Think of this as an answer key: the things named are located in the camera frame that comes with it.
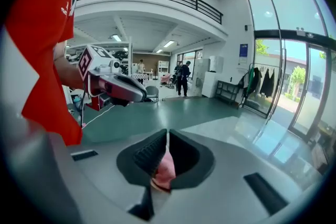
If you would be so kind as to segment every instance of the black shelf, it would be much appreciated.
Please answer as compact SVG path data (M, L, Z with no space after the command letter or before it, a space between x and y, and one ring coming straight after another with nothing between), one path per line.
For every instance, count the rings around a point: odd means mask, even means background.
M239 88L237 85L224 81L218 81L215 97L229 104L233 104L236 101L238 92Z

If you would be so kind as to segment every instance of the ceiling light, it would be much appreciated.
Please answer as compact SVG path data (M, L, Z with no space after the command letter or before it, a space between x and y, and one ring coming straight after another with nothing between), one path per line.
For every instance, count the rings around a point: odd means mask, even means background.
M166 48L166 47L170 46L172 43L174 43L174 41L171 40L166 45L164 45L164 47Z
M117 41L117 42L120 42L121 39L118 35L112 35L112 37Z
M264 16L267 17L267 18L270 18L270 17L273 16L273 13L272 12L265 12Z

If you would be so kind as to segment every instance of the fluorescent light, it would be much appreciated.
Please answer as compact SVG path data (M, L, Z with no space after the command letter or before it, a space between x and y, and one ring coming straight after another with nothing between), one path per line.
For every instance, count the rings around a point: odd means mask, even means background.
M117 41L117 42L120 42L121 39L118 35L112 35L112 37Z
M164 47L166 48L166 47L170 46L172 43L174 43L174 41L171 40L166 45L164 45Z

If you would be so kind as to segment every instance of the ceiling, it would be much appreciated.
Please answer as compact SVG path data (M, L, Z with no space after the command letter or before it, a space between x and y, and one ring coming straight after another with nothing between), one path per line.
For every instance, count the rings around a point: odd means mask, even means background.
M178 25L157 17L141 13L94 13L75 17L74 38L68 40L67 54L75 54L83 47L79 45L95 43L101 47L115 50L124 48L126 43L117 43L111 37L117 34L122 41L132 38L133 49L142 52L172 52L197 42L215 41L200 29ZM163 46L170 40L175 41L167 48Z

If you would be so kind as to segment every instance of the glass door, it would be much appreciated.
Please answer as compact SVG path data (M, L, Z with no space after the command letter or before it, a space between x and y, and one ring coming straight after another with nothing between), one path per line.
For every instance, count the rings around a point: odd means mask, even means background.
M298 111L306 80L307 45L295 40L282 40L285 46L283 81L272 120L288 129Z
M325 78L327 73L326 53L322 47L307 44L307 70L306 81L302 89L297 87L295 81L300 80L302 74L296 74L292 84L294 93L300 95L300 103L289 130L307 141L307 133L317 116L322 101Z

